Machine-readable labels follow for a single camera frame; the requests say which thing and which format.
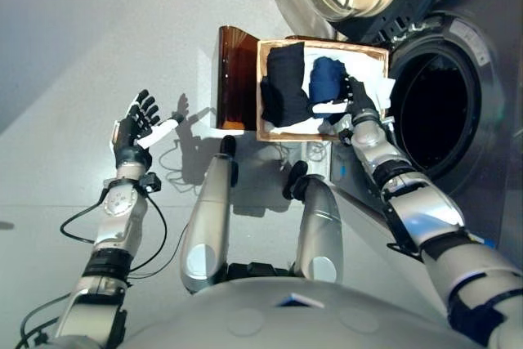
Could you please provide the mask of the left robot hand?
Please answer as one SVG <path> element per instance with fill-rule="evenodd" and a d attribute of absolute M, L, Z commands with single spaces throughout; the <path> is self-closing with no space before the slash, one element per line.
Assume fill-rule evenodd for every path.
<path fill-rule="evenodd" d="M 110 144 L 116 168 L 137 163 L 148 170 L 152 165 L 150 147 L 185 119 L 183 114 L 175 111 L 162 120 L 158 111 L 154 96 L 144 89 L 133 98 L 125 116 L 114 123 Z"/>

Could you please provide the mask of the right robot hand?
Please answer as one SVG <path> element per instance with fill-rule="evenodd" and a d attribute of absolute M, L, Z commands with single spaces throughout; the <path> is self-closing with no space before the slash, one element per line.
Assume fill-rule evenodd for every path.
<path fill-rule="evenodd" d="M 338 79 L 324 79 L 310 85 L 310 111 L 318 119 L 325 119 L 330 125 L 344 117 L 351 118 L 364 110 L 376 111 L 376 105 L 367 93 L 365 84 L 345 74 Z"/>

